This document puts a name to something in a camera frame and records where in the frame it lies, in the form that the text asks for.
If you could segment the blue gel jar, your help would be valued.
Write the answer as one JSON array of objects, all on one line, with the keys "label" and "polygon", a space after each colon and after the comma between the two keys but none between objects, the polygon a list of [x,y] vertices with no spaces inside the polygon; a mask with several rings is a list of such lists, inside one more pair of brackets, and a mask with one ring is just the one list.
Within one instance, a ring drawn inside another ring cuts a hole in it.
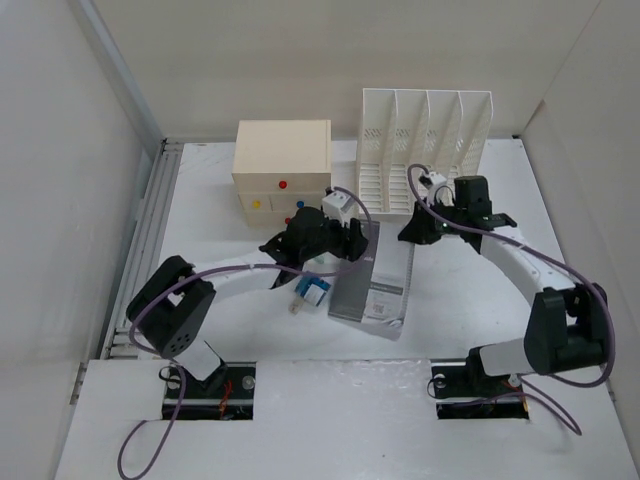
[{"label": "blue gel jar", "polygon": [[320,305],[327,296],[331,284],[319,277],[303,277],[295,287],[298,297],[314,307]]}]

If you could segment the cream drawer cabinet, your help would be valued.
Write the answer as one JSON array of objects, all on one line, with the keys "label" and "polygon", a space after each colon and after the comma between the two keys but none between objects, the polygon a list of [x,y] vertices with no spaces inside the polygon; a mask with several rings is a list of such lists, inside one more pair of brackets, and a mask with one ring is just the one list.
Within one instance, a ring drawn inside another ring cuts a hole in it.
[{"label": "cream drawer cabinet", "polygon": [[285,227],[332,184],[331,122],[240,121],[232,177],[250,227]]}]

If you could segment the grey setup guide booklet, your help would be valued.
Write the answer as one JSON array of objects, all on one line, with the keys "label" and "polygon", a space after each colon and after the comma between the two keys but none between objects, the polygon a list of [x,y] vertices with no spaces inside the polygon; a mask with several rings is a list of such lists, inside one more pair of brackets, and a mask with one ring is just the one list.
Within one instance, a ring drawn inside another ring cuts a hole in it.
[{"label": "grey setup guide booklet", "polygon": [[400,338],[414,261],[414,245],[398,239],[401,230],[396,223],[373,224],[370,253],[334,282],[330,318],[369,335]]}]

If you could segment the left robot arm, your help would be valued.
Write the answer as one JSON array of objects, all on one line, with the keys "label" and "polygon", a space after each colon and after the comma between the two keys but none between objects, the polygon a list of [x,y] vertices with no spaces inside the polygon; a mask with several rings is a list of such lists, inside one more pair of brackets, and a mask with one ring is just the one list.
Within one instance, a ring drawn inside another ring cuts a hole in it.
[{"label": "left robot arm", "polygon": [[367,246],[360,220],[343,222],[303,207],[257,250],[212,264],[209,280],[183,257],[167,258],[130,301],[126,317],[154,353],[182,367],[198,394],[213,396],[223,387],[226,364],[200,335],[212,306],[283,287],[325,253],[355,264]]}]

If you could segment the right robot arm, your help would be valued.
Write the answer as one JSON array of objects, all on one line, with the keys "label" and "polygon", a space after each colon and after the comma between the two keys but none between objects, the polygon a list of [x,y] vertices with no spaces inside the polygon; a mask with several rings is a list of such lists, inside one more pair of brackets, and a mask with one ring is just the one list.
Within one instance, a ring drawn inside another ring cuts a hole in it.
[{"label": "right robot arm", "polygon": [[[409,183],[418,196],[401,241],[431,245],[457,236],[496,266],[530,307],[523,337],[472,348],[461,374],[465,386],[487,393],[499,380],[562,372],[602,365],[611,368],[615,338],[606,294],[573,268],[555,260],[525,240],[518,224],[496,213],[483,176],[464,176],[449,184],[426,170]],[[451,202],[442,198],[453,190]]]}]

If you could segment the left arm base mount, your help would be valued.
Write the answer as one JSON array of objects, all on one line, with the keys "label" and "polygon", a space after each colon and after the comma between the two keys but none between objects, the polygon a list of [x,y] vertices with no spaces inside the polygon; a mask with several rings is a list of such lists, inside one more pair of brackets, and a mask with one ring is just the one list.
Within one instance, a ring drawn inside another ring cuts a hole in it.
[{"label": "left arm base mount", "polygon": [[188,372],[177,420],[245,421],[253,419],[255,363],[227,363],[211,381],[198,382]]}]

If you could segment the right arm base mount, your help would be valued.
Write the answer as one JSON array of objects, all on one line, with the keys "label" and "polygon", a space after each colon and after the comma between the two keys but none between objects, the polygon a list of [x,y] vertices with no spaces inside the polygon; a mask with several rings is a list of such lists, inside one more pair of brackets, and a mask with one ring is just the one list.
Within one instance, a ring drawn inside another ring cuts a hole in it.
[{"label": "right arm base mount", "polygon": [[430,365],[427,393],[439,420],[529,419],[523,388],[508,376],[472,380],[463,359],[436,359]]}]

